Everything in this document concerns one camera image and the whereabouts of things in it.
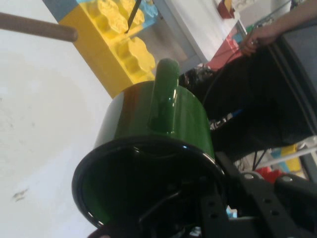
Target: blue lego brick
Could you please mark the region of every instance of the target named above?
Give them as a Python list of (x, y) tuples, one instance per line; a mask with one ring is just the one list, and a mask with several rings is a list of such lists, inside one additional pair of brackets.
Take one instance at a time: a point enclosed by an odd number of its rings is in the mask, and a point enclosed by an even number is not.
[(43, 0), (57, 22), (61, 21), (79, 3), (91, 0)]
[(148, 4), (145, 0), (142, 0), (140, 4), (140, 10), (143, 12), (145, 17), (145, 22), (143, 23), (143, 28), (147, 28), (156, 23), (159, 11), (154, 4)]

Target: finger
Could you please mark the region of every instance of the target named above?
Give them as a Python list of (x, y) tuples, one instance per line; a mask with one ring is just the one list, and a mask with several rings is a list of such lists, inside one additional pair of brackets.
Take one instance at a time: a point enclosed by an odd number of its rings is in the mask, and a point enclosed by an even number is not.
[(241, 53), (242, 53), (243, 55), (245, 55), (245, 56), (251, 56), (251, 52), (249, 52), (249, 51), (246, 50), (246, 49), (242, 49), (242, 50), (241, 50)]
[(251, 56), (251, 54), (253, 54), (255, 52), (256, 52), (256, 50), (250, 49), (246, 46), (243, 49), (241, 49), (241, 53), (243, 53), (244, 55), (247, 55), (247, 56)]

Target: black cable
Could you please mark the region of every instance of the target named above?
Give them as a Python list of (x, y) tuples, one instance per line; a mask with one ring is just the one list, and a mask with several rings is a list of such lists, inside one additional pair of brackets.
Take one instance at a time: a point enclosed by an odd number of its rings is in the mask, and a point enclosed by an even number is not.
[(209, 86), (205, 96), (204, 96), (204, 99), (203, 99), (203, 106), (205, 105), (205, 102), (206, 102), (206, 99), (207, 99), (207, 96), (210, 92), (210, 90), (212, 89), (212, 87), (214, 86), (214, 84), (219, 80), (220, 78), (220, 75), (223, 73), (224, 69), (227, 67), (228, 65), (228, 62), (232, 59), (232, 57), (234, 57), (239, 51), (241, 51), (241, 49), (238, 49), (237, 51), (235, 51), (230, 57), (229, 59), (227, 59), (226, 63), (224, 64), (224, 67), (222, 67), (222, 69), (220, 70), (220, 72), (217, 74), (217, 76), (215, 77), (214, 81), (211, 83), (211, 85)]
[(255, 154), (254, 154), (254, 159), (253, 159), (252, 170), (254, 170), (254, 168), (256, 167), (257, 155), (258, 155), (258, 152), (256, 151), (256, 152), (255, 152)]
[(261, 156), (260, 156), (259, 160), (257, 161), (257, 163), (256, 163), (256, 165), (255, 165), (255, 167), (254, 167), (253, 170), (256, 170), (257, 166), (259, 165), (259, 163), (260, 163), (261, 160), (263, 159), (263, 157), (264, 157), (264, 155), (265, 155), (266, 152), (267, 152), (267, 149), (263, 151), (263, 153), (261, 154)]

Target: green mug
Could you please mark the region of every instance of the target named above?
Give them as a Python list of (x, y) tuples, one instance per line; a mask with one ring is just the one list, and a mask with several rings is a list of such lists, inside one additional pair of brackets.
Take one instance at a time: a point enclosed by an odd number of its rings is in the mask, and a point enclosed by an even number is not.
[(223, 179), (206, 112), (178, 77), (178, 63), (163, 59), (155, 81), (125, 89), (109, 105), (72, 182), (77, 207), (95, 226), (140, 216), (184, 181)]

